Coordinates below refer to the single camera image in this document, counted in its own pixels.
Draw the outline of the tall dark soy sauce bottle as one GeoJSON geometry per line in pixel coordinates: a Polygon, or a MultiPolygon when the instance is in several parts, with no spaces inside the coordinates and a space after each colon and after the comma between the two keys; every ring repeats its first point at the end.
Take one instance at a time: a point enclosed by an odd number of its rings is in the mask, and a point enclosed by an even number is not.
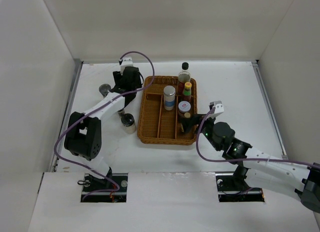
{"type": "Polygon", "coordinates": [[[185,83],[191,80],[191,75],[189,73],[189,63],[183,62],[181,65],[181,72],[178,74],[178,85],[177,85],[177,93],[182,94],[185,83]]]}

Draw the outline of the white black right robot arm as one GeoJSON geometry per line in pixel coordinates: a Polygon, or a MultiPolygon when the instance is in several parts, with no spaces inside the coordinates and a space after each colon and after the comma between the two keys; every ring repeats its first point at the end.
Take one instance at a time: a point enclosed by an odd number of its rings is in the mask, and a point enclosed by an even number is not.
{"type": "Polygon", "coordinates": [[[196,114],[180,118],[183,132],[195,125],[196,134],[203,134],[211,146],[222,152],[221,159],[205,161],[236,165],[232,184],[242,190],[259,187],[285,194],[313,212],[320,211],[320,165],[276,158],[261,152],[235,137],[235,131],[225,122],[215,122],[213,115],[196,114]]]}

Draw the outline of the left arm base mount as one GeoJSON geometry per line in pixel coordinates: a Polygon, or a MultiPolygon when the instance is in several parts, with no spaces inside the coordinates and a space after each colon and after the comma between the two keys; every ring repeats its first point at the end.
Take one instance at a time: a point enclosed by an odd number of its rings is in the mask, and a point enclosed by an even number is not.
{"type": "Polygon", "coordinates": [[[84,203],[126,202],[128,178],[127,173],[114,173],[111,179],[119,185],[119,189],[117,189],[113,183],[86,173],[84,178],[77,182],[82,186],[80,201],[84,203]]]}

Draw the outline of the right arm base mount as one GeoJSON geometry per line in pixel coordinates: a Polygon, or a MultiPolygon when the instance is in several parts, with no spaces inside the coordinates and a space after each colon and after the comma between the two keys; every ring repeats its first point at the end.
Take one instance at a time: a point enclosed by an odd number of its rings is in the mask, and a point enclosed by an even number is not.
{"type": "Polygon", "coordinates": [[[250,187],[245,178],[247,168],[238,166],[234,172],[215,174],[219,202],[264,202],[263,190],[250,187]]]}

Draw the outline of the yellow label sesame oil bottle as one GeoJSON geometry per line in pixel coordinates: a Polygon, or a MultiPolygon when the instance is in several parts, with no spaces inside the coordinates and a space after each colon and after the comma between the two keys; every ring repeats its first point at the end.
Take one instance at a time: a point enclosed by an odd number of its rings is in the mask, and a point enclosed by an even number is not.
{"type": "Polygon", "coordinates": [[[181,124],[182,133],[186,133],[186,130],[187,130],[187,127],[188,127],[188,120],[190,119],[190,117],[191,117],[191,114],[189,112],[186,112],[180,118],[180,124],[181,124]]]}

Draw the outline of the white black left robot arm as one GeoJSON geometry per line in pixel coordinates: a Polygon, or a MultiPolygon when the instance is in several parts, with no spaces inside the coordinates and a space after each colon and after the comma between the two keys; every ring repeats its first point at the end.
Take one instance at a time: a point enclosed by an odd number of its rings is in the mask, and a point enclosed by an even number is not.
{"type": "Polygon", "coordinates": [[[142,89],[143,82],[139,69],[132,65],[124,66],[112,73],[114,87],[102,84],[99,92],[103,99],[84,112],[70,115],[64,137],[64,148],[75,156],[69,163],[86,168],[95,174],[95,185],[101,191],[118,190],[119,185],[112,179],[112,169],[101,153],[102,123],[113,114],[123,110],[142,89]]]}

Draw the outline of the silver lid white pepper jar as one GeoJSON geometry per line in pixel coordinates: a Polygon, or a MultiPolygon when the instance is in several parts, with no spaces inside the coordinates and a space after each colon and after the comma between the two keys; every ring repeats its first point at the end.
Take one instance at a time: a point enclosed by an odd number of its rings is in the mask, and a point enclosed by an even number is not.
{"type": "Polygon", "coordinates": [[[165,86],[163,89],[164,108],[168,111],[175,106],[176,89],[173,86],[165,86]]]}

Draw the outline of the green label chili sauce bottle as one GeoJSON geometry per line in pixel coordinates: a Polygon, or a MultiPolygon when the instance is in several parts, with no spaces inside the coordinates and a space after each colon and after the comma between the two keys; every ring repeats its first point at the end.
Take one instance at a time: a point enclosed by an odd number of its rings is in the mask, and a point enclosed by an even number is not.
{"type": "Polygon", "coordinates": [[[181,94],[181,100],[189,102],[192,97],[192,84],[191,82],[186,82],[184,84],[184,89],[181,94]]]}

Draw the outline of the white lid red label jar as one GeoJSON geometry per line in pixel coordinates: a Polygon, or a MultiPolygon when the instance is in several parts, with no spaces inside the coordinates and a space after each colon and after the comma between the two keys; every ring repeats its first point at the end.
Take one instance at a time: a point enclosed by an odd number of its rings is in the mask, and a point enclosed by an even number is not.
{"type": "Polygon", "coordinates": [[[178,114],[184,117],[184,114],[191,110],[191,104],[188,101],[180,101],[178,104],[178,114]]]}

